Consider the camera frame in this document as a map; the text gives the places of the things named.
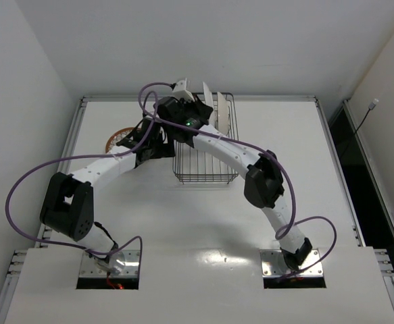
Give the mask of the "sunburst pattern plate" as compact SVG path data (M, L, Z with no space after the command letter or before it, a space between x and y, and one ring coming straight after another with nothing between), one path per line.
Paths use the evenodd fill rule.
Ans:
M209 116L209 121L213 122L213 117L214 117L214 102L213 102L213 96L212 92L209 89L209 86L203 82L203 95L204 95L204 101L205 104L212 109L212 112L210 113Z

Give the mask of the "brown floral pattern plate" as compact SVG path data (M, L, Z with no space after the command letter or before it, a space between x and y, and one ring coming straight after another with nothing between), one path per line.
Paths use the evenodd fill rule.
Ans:
M224 135L229 132L229 107L228 101L221 92L217 92L218 105L218 131Z

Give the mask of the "brown lattice pattern plate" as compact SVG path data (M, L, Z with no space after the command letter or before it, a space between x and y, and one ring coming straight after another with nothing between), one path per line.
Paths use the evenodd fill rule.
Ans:
M123 138L126 137L126 135L129 135L131 131L133 130L133 127L129 128L122 128L121 130L118 130L114 134L112 134L108 141L105 144L105 153L108 153L111 151L111 149L116 146L116 144L121 141Z

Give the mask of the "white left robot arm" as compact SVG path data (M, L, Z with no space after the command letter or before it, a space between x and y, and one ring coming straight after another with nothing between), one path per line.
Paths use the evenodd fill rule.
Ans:
M70 174L53 175L40 214L41 223L83 246L105 270L118 267L123 254L109 255L118 244L95 221L95 195L121 174L148 160L174 157L174 141L167 127L159 122L151 124L146 117L108 154L109 158L100 158Z

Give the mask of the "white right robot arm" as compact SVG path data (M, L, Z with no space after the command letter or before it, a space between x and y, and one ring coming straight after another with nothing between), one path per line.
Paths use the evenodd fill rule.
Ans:
M294 224L296 206L289 206L284 197L290 179L272 151L229 138L212 126L208 122L212 111L199 99L164 97L157 106L157 116L175 141L212 155L244 179L245 198L270 222L287 267L298 270L312 245Z

